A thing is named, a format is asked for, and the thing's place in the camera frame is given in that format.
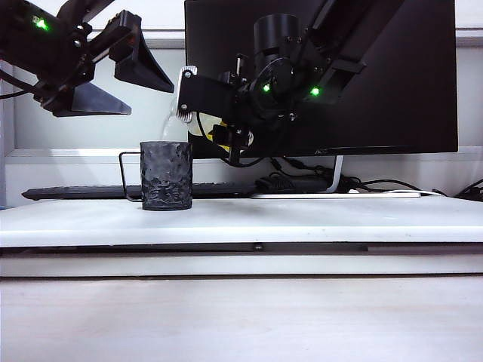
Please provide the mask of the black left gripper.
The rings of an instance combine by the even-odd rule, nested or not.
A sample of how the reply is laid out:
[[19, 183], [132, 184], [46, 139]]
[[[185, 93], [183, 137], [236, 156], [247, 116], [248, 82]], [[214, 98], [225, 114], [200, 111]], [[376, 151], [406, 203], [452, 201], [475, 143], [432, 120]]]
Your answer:
[[92, 84], [96, 63], [108, 56], [115, 62], [114, 77], [119, 81], [173, 93], [174, 84], [165, 74], [146, 45], [141, 18], [121, 11], [113, 22], [88, 41], [77, 32], [72, 35], [72, 60], [57, 62], [64, 69], [60, 81], [40, 80], [38, 86], [51, 91], [35, 99], [56, 117], [90, 115], [130, 115], [131, 107]]

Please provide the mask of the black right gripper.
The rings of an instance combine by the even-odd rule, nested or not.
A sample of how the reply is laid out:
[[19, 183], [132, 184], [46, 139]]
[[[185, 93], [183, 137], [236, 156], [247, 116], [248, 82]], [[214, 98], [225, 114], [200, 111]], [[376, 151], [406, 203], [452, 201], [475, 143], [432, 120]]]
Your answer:
[[197, 71], [196, 66], [180, 70], [177, 117], [184, 123], [189, 123], [195, 112], [221, 118], [227, 125], [213, 126], [213, 142], [228, 149], [230, 165], [240, 166], [241, 154], [249, 147], [248, 129], [276, 129], [290, 108], [295, 88], [292, 62], [288, 57], [278, 57], [254, 79], [242, 79], [235, 85], [198, 75]]

